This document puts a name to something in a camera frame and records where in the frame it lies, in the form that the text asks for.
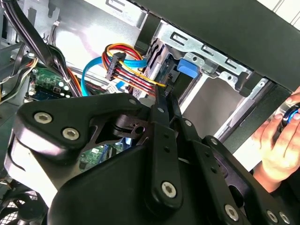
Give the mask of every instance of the red wire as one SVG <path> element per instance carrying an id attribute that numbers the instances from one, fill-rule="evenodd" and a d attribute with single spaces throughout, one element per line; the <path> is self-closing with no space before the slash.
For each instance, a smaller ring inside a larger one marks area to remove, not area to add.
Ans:
<path id="1" fill-rule="evenodd" d="M 130 51 L 131 53 L 133 53 L 133 54 L 136 56 L 135 58 L 136 58 L 137 60 L 143 60 L 143 59 L 141 59 L 141 57 L 140 57 L 135 51 L 133 51 L 131 48 L 128 48 L 128 47 L 123 46 L 123 45 L 117 45 L 117 46 L 113 47 L 111 50 L 114 50 L 115 48 L 125 49 L 125 50 L 127 50 L 127 51 Z"/>
<path id="2" fill-rule="evenodd" d="M 146 87 L 150 90 L 152 90 L 151 86 L 148 86 L 147 84 L 143 83 L 142 81 L 140 81 L 139 79 L 137 79 L 136 77 L 130 76 L 129 74 L 124 73 L 122 70 L 120 70 L 119 68 L 117 68 L 117 71 L 119 73 L 121 73 L 123 76 L 126 76 L 129 79 L 133 79 L 135 82 L 139 83 L 141 86 Z"/>

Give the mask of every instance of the red cable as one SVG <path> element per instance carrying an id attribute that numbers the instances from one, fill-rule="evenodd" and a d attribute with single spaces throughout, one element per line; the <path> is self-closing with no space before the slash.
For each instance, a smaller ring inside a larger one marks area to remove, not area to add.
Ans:
<path id="1" fill-rule="evenodd" d="M 129 79 L 133 79 L 135 82 L 139 83 L 141 86 L 146 87 L 150 90 L 152 90 L 153 88 L 151 86 L 148 86 L 147 84 L 143 83 L 141 80 L 137 79 L 136 77 L 132 77 L 129 74 L 124 73 L 122 70 L 120 70 L 119 68 L 117 68 L 117 71 L 119 73 L 121 73 L 123 76 L 129 77 Z"/>

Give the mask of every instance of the green circuit board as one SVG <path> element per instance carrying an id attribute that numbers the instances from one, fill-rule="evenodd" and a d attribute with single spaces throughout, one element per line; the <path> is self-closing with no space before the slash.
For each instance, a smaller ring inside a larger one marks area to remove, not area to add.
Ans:
<path id="1" fill-rule="evenodd" d="M 109 144 L 101 145 L 91 150 L 88 150 L 81 154 L 79 159 L 79 169 L 81 172 L 84 172 L 88 169 L 93 168 L 99 163 L 105 161 L 108 158 L 109 152 L 112 148 L 116 149 L 117 154 L 123 151 L 122 144 Z"/>
<path id="2" fill-rule="evenodd" d="M 35 69 L 35 85 L 52 91 L 55 94 L 70 95 L 71 92 L 64 79 L 46 68 Z"/>

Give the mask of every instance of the black plastic part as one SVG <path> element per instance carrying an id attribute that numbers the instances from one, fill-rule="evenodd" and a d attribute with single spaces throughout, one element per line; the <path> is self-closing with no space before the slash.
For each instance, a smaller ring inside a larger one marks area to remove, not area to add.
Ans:
<path id="1" fill-rule="evenodd" d="M 225 139 L 223 144 L 234 153 L 291 95 L 287 89 L 270 84 L 266 93 L 261 93 L 262 98 L 257 102 L 255 108 L 250 108 L 245 113 L 243 120 L 239 121 L 238 127 Z"/>
<path id="2" fill-rule="evenodd" d="M 258 1 L 133 1 L 288 90 L 299 86 L 300 33 Z"/>
<path id="3" fill-rule="evenodd" d="M 136 146 L 70 180 L 52 202 L 48 225 L 98 224 L 100 218 L 103 225 L 208 224 L 206 204 L 195 198 L 202 196 L 202 181 L 181 161 L 182 207 L 166 219 L 153 216 L 143 197 L 148 160 L 146 148 Z"/>
<path id="4" fill-rule="evenodd" d="M 238 81 L 236 82 L 235 87 L 234 87 L 236 91 L 238 91 L 238 92 L 242 91 L 242 88 L 244 87 L 245 83 L 247 82 L 248 76 L 249 76 L 248 73 L 241 72 L 241 74 L 239 75 Z"/>
<path id="5" fill-rule="evenodd" d="M 139 143 L 147 146 L 149 155 L 145 202 L 156 216 L 166 217 L 180 209 L 183 196 L 176 137 L 174 130 L 169 128 L 169 113 L 164 89 L 158 86 L 155 88 L 156 103 L 152 106 L 150 124 Z M 163 192 L 164 182 L 169 182 L 175 187 L 174 197 L 168 197 Z"/>
<path id="6" fill-rule="evenodd" d="M 254 87 L 261 81 L 263 77 L 259 75 L 258 73 L 253 73 L 246 82 L 243 83 L 242 88 L 240 90 L 240 95 L 247 98 Z"/>
<path id="7" fill-rule="evenodd" d="M 171 101 L 175 109 L 175 119 L 172 122 L 176 124 L 175 126 L 178 127 L 179 131 L 177 146 L 178 149 L 186 152 L 186 159 L 195 165 L 198 178 L 203 181 L 202 189 L 206 193 L 205 198 L 207 199 L 205 202 L 212 224 L 228 225 L 232 223 L 232 220 L 224 211 L 224 206 L 227 204 L 231 205 L 238 212 L 240 220 L 235 224 L 249 224 L 236 206 L 211 149 L 201 143 L 194 125 L 190 121 L 183 119 L 180 111 L 176 110 L 179 109 L 176 99 L 171 98 Z"/>
<path id="8" fill-rule="evenodd" d="M 113 79 L 113 74 L 116 71 L 116 68 L 118 66 L 118 62 L 119 61 L 124 62 L 125 58 L 126 58 L 126 53 L 123 53 L 123 52 L 117 52 L 112 56 L 112 61 L 109 64 L 109 68 L 108 68 L 108 71 L 107 71 L 107 74 L 106 74 L 107 80 L 110 81 L 110 80 Z"/>
<path id="9" fill-rule="evenodd" d="M 279 223 L 285 224 L 279 212 L 288 216 L 287 211 L 282 211 L 271 195 L 255 180 L 255 178 L 238 162 L 238 160 L 226 149 L 226 147 L 213 136 L 207 136 L 202 141 L 212 149 L 216 157 L 228 170 L 226 183 L 228 186 L 235 186 L 243 197 L 244 209 L 251 224 L 274 224 L 267 215 L 270 210 L 279 219 Z"/>
<path id="10" fill-rule="evenodd" d="M 113 135 L 113 123 L 120 116 L 136 116 L 147 121 L 149 111 L 136 98 L 125 93 L 36 101 L 20 107 L 14 134 L 29 149 L 56 163 L 69 163 L 74 162 L 81 151 L 99 146 L 102 141 L 117 142 L 120 138 Z M 51 115 L 52 122 L 36 122 L 34 115 L 39 112 Z M 64 138 L 62 131 L 65 128 L 76 129 L 80 137 L 75 141 Z M 133 130 L 133 127 L 127 127 L 126 131 L 133 133 Z M 40 139 L 40 142 L 31 141 L 35 139 Z"/>
<path id="11" fill-rule="evenodd" d="M 135 44 L 135 49 L 138 50 L 142 55 L 147 53 L 149 43 L 151 43 L 159 23 L 160 19 L 158 17 L 148 14 L 145 24 L 143 25 Z"/>

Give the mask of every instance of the black cable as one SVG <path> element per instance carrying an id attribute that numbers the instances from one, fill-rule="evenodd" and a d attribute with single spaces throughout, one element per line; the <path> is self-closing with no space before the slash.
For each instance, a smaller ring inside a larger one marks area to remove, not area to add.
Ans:
<path id="1" fill-rule="evenodd" d="M 60 51 L 59 48 L 50 45 L 50 49 L 52 50 L 52 55 L 54 59 L 54 63 L 58 65 L 58 69 L 60 73 L 63 75 L 65 78 L 65 81 L 68 81 L 68 85 L 72 91 L 72 94 L 74 97 L 81 97 L 82 93 L 80 90 L 78 90 L 77 85 L 75 84 L 75 81 L 71 78 L 70 74 L 68 73 L 68 68 L 66 64 L 66 59 L 63 56 L 62 52 Z"/>
<path id="2" fill-rule="evenodd" d="M 52 55 L 39 33 L 20 9 L 16 0 L 0 0 L 5 15 L 25 44 L 47 65 L 52 66 Z"/>
<path id="3" fill-rule="evenodd" d="M 18 51 L 16 58 L 15 58 L 14 69 L 13 69 L 13 72 L 10 77 L 14 77 L 19 72 L 21 65 L 22 65 L 22 60 L 24 58 L 25 47 L 26 47 L 26 44 L 23 43 Z"/>

